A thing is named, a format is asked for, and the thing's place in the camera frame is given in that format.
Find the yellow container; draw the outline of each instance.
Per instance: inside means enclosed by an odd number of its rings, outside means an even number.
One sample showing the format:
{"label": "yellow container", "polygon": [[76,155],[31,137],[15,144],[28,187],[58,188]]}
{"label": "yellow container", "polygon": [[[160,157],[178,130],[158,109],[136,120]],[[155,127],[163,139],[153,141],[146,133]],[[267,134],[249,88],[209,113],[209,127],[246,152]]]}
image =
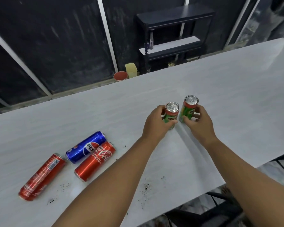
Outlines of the yellow container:
{"label": "yellow container", "polygon": [[128,73],[128,78],[133,78],[137,76],[137,67],[134,63],[125,64],[126,72]]}

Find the barcode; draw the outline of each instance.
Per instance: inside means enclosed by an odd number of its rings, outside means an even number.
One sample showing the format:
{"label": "barcode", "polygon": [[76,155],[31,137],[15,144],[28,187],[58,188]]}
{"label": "barcode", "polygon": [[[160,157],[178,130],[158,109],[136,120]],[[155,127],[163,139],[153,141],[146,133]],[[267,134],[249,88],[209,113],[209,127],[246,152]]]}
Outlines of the barcode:
{"label": "barcode", "polygon": [[59,159],[53,160],[53,161],[51,162],[51,164],[48,166],[48,169],[49,169],[49,170],[52,170],[52,169],[58,164],[58,162],[60,162]]}

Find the hand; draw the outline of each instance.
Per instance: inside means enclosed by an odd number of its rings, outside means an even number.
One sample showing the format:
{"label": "hand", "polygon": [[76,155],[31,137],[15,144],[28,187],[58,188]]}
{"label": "hand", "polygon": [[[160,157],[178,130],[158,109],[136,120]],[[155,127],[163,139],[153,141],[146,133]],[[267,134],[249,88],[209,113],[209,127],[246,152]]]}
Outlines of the hand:
{"label": "hand", "polygon": [[152,141],[155,145],[164,138],[167,131],[178,121],[171,120],[168,123],[163,122],[161,115],[165,112],[165,105],[156,107],[147,117],[142,137]]}
{"label": "hand", "polygon": [[183,116],[183,121],[190,128],[193,136],[206,148],[206,145],[217,140],[213,130],[213,122],[203,106],[198,105],[195,113],[193,117],[196,118],[196,121],[191,121],[186,116]]}

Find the shelf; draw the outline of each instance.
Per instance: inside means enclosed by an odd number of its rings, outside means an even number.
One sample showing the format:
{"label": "shelf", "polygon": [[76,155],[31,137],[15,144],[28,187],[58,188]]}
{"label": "shelf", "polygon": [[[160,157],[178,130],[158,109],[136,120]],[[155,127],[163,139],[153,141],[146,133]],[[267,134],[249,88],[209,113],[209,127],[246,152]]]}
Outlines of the shelf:
{"label": "shelf", "polygon": [[[193,49],[200,49],[201,44],[201,41],[197,37],[192,36],[189,38],[154,45],[153,49],[148,50],[148,60],[152,61],[162,57],[188,52]],[[141,48],[139,51],[145,56],[145,48]]]}
{"label": "shelf", "polygon": [[137,14],[139,24],[146,30],[185,23],[204,17],[211,17],[214,11],[201,4],[180,6],[172,9]]}

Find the left hand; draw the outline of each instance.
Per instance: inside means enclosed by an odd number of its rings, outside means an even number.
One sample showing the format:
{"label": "left hand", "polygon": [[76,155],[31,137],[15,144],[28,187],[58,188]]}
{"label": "left hand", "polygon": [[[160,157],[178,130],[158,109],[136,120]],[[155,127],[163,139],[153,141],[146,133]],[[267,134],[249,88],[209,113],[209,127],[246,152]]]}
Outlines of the left hand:
{"label": "left hand", "polygon": [[164,138],[171,126],[178,123],[176,119],[168,123],[163,122],[161,115],[164,114],[164,112],[165,105],[159,105],[149,114],[144,125],[142,137],[153,141],[155,145]]}

